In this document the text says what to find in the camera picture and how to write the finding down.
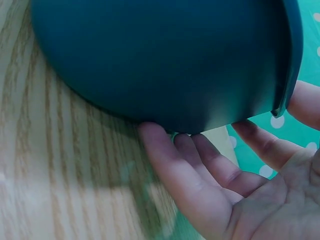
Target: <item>white polka dot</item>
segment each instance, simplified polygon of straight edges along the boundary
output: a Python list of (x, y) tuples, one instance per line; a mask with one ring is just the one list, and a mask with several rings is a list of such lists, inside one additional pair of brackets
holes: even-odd
[(315, 142), (310, 142), (308, 143), (308, 145), (306, 146), (307, 149), (311, 149), (311, 150), (314, 150), (314, 151), (317, 151), (318, 149), (318, 146)]
[(273, 173), (274, 173), (273, 169), (268, 165), (263, 165), (259, 170), (259, 175), (265, 178), (271, 177)]
[(285, 124), (285, 116), (280, 116), (278, 118), (275, 118), (274, 116), (272, 116), (270, 123), (273, 128), (279, 129)]
[(320, 22), (320, 13), (316, 12), (313, 14), (313, 18), (314, 20), (316, 20), (317, 22)]
[(237, 146), (237, 139), (234, 136), (229, 136), (232, 147), (235, 149)]

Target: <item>bowl rim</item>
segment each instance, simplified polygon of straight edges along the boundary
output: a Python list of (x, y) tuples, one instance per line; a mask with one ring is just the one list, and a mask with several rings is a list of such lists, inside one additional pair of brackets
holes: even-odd
[(290, 56), (287, 76), (279, 105), (271, 111), (275, 118), (286, 111), (294, 92), (303, 58), (304, 34), (299, 3), (297, 0), (282, 0), (290, 33)]

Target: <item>wood grain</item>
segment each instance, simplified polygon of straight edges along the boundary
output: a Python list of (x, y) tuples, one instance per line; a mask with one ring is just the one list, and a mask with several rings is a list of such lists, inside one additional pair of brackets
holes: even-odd
[[(29, 8), (0, 0), (0, 239), (200, 239), (154, 176), (135, 126), (57, 78)], [(225, 128), (206, 135), (235, 161)]]

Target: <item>palm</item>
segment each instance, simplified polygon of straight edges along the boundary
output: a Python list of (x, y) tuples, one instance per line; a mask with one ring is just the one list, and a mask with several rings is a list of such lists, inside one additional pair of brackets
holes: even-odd
[[(289, 112), (320, 130), (320, 88), (298, 82)], [(243, 172), (203, 135), (178, 135), (174, 144), (158, 125), (139, 132), (151, 164), (178, 208), (213, 240), (319, 239), (320, 151), (278, 139), (250, 121), (234, 124), (270, 167), (268, 180)]]

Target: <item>wooden table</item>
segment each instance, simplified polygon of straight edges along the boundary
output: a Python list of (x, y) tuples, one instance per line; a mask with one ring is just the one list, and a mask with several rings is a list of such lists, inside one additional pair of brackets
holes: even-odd
[[(0, 0), (0, 239), (200, 239), (154, 177), (135, 127), (57, 78), (29, 8)], [(225, 128), (205, 134), (235, 161)]]

